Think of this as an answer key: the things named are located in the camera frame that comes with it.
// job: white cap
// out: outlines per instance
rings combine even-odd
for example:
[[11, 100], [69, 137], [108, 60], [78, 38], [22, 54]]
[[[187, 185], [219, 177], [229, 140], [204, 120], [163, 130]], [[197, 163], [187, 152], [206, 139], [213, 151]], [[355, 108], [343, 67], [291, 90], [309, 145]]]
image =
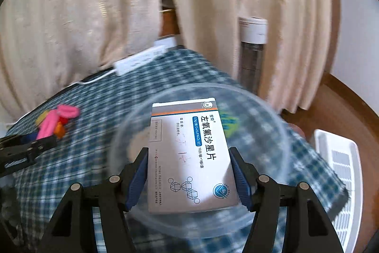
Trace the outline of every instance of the white cap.
[[246, 43], [267, 43], [267, 20], [255, 17], [239, 18], [240, 40]]

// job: blue checkered fabric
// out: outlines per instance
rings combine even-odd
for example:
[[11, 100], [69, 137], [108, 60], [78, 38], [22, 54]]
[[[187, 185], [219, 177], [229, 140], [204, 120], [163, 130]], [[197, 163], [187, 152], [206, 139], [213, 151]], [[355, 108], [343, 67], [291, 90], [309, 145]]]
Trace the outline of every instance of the blue checkered fabric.
[[[23, 226], [21, 240], [29, 249], [37, 248], [72, 183], [80, 182], [86, 187], [107, 178], [107, 152], [112, 137], [137, 104], [165, 89], [204, 81], [238, 86], [199, 54], [174, 50], [121, 77], [112, 74], [89, 85], [78, 85], [42, 104], [13, 126], [8, 135], [26, 134], [36, 129], [34, 121], [46, 109], [58, 104], [81, 109], [80, 117], [66, 125], [68, 133], [55, 149], [41, 154], [35, 165], [14, 173]], [[308, 182], [329, 210], [343, 193], [344, 184], [304, 139], [290, 128], [287, 131], [292, 166], [289, 184]], [[105, 252], [100, 220], [99, 212], [95, 211], [98, 250]], [[216, 238], [179, 239], [147, 228], [128, 216], [127, 223], [138, 252], [241, 252], [250, 231], [247, 226]], [[285, 212], [281, 211], [273, 252], [281, 251], [284, 229]]]

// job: clear plastic bowl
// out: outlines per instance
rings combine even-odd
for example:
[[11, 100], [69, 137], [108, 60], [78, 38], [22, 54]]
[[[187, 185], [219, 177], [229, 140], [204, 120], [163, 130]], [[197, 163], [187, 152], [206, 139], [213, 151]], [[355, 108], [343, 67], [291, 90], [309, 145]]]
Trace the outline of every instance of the clear plastic bowl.
[[[284, 123], [274, 110], [250, 92], [223, 84], [198, 83], [170, 88], [139, 104], [118, 128], [108, 153], [109, 175], [119, 174], [148, 147], [152, 104], [199, 98], [216, 99], [228, 147], [237, 147], [246, 162], [261, 174], [286, 183], [289, 170], [289, 139]], [[237, 231], [254, 217], [246, 207], [199, 213], [152, 215], [147, 209], [147, 186], [130, 211], [136, 220], [161, 233], [180, 238], [210, 238]]]

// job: white plastic basket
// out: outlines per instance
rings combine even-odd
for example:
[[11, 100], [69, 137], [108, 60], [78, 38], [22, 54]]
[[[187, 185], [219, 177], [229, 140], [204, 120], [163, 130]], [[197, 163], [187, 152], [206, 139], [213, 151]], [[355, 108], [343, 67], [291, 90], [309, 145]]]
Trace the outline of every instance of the white plastic basket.
[[363, 205], [362, 169], [357, 144], [323, 130], [315, 130], [311, 143], [349, 192], [349, 201], [333, 221], [333, 226], [344, 252], [352, 253], [361, 225]]

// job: screw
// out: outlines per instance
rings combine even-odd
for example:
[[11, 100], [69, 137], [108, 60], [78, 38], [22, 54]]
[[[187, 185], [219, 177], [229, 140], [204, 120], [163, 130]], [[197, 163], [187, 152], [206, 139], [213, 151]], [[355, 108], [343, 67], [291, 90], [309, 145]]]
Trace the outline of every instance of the screw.
[[299, 187], [302, 188], [303, 190], [309, 189], [309, 185], [306, 182], [300, 182]]
[[113, 175], [109, 178], [109, 181], [113, 184], [115, 184], [116, 182], [118, 182], [120, 180], [120, 177], [118, 175]]
[[262, 182], [268, 182], [270, 178], [267, 175], [261, 175], [259, 176], [259, 180]]
[[73, 184], [72, 186], [71, 186], [71, 190], [73, 190], [73, 191], [77, 191], [77, 190], [79, 190], [80, 189], [80, 184]]

